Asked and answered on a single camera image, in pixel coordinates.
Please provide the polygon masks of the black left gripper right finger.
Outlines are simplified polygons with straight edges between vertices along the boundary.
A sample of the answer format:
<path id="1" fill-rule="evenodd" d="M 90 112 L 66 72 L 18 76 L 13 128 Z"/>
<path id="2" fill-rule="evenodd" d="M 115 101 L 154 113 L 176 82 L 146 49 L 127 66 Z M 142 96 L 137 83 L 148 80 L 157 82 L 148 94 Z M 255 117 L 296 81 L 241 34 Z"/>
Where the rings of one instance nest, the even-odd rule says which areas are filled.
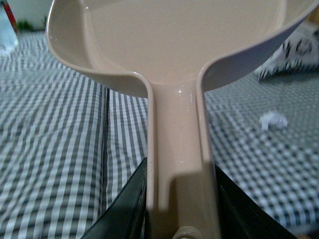
<path id="1" fill-rule="evenodd" d="M 215 165 L 224 239 L 295 239 Z"/>

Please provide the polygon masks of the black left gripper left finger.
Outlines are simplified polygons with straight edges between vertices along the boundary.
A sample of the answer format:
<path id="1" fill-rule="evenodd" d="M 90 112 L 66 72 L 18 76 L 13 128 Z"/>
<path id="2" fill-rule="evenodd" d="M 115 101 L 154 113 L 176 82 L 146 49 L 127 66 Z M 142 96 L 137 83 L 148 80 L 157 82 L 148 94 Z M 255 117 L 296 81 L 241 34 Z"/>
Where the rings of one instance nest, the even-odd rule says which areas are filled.
<path id="1" fill-rule="evenodd" d="M 84 233 L 84 239 L 142 239 L 146 210 L 147 159 L 144 158 L 115 200 Z"/>

